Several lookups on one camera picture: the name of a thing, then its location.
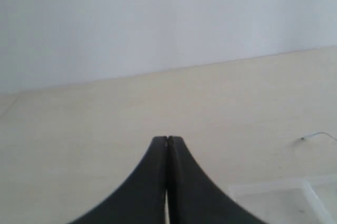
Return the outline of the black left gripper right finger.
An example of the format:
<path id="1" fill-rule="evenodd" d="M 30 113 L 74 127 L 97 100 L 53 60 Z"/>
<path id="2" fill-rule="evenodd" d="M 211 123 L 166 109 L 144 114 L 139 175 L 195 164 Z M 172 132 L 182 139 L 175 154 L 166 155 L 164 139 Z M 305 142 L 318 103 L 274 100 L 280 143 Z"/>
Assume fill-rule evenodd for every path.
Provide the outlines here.
<path id="1" fill-rule="evenodd" d="M 264 223 L 226 195 L 202 170 L 182 137 L 167 140 L 170 223 Z"/>

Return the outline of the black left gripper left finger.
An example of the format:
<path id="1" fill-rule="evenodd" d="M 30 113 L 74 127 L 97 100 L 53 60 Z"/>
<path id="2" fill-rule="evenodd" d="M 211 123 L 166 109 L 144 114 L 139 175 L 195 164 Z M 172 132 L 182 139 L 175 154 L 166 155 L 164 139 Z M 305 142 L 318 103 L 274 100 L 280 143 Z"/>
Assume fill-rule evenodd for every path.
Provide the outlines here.
<path id="1" fill-rule="evenodd" d="M 165 223 L 167 137 L 154 137 L 128 178 L 72 223 Z"/>

